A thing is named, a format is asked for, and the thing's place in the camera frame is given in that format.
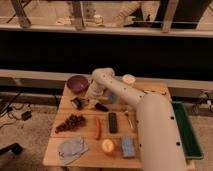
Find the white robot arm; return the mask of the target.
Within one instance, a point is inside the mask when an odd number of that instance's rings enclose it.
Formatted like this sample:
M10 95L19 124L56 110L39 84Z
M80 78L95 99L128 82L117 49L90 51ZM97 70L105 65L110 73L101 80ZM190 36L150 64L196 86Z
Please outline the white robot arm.
M117 80L112 68L95 69L91 78L87 97L97 99L107 88L135 109L143 171L187 171L175 113L164 95Z

